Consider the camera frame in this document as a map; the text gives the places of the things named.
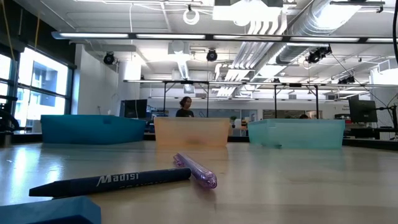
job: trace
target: plastic bin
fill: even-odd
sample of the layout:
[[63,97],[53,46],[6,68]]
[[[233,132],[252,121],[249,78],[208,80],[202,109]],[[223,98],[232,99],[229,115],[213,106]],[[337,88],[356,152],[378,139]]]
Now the plastic bin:
[[228,133],[229,118],[155,118],[158,145],[223,147]]
[[145,121],[106,115],[42,115],[43,143],[119,144],[141,141]]
[[287,149],[341,149],[345,122],[265,119],[248,124],[250,143]]

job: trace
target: black marker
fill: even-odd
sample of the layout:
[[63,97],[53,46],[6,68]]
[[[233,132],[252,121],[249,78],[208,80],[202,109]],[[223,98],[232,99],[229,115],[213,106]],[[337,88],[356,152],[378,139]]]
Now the black marker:
[[190,176],[191,170],[189,168],[180,168],[60,180],[30,189],[29,196],[73,197],[128,187],[186,180]]

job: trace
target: person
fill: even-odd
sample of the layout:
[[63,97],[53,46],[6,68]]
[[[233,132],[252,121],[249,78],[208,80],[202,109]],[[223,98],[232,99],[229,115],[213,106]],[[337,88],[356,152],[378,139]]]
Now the person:
[[191,103],[192,99],[189,96],[182,98],[182,100],[180,101],[181,109],[177,111],[175,116],[178,118],[193,118],[193,112],[189,109],[189,107],[191,107]]
[[306,114],[301,114],[300,119],[310,119]]

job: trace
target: woman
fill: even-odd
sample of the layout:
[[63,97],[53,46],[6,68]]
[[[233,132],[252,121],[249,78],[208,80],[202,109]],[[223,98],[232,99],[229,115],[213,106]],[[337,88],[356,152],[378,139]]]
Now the woman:
[[181,109],[177,111],[175,116],[179,118],[193,118],[193,112],[189,110],[189,107],[191,107],[191,103],[192,99],[189,96],[182,98],[182,100],[180,101]]

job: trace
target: marker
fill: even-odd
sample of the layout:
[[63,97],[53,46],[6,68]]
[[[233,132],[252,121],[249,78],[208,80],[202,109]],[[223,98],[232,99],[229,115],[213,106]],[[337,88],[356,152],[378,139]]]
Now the marker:
[[191,170],[189,168],[180,168],[61,180],[34,187],[29,190],[29,196],[73,197],[129,187],[186,180],[190,176]]
[[202,187],[211,189],[217,187],[216,175],[206,167],[195,162],[191,157],[182,153],[177,153],[177,155],[174,156],[174,161],[178,167],[190,168],[192,176],[196,178]]

